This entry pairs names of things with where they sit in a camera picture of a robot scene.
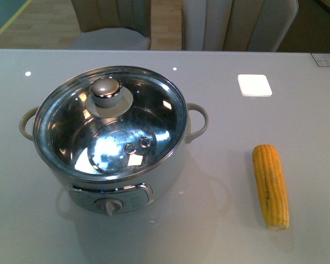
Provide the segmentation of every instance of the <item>yellow corn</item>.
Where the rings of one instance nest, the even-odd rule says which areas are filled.
[[[288,198],[279,153],[272,145],[253,149],[252,160],[263,218],[269,229],[288,228]]]

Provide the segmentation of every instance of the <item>glass lid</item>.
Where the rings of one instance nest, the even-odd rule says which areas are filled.
[[[43,160],[74,178],[117,181],[162,163],[185,133],[184,97],[165,77],[106,67],[56,88],[38,109],[33,137]]]

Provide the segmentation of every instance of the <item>lid knob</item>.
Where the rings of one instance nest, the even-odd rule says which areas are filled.
[[[116,106],[123,97],[122,84],[113,78],[100,78],[89,90],[94,103],[103,108]]]

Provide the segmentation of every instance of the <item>chair back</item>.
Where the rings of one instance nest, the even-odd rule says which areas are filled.
[[[183,50],[276,51],[297,0],[183,0]]]
[[[151,36],[151,0],[71,0],[81,32],[126,28]]]

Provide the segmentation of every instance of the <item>white square tile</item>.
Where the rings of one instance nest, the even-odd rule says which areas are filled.
[[[238,75],[243,96],[271,96],[272,91],[265,75],[240,74]]]

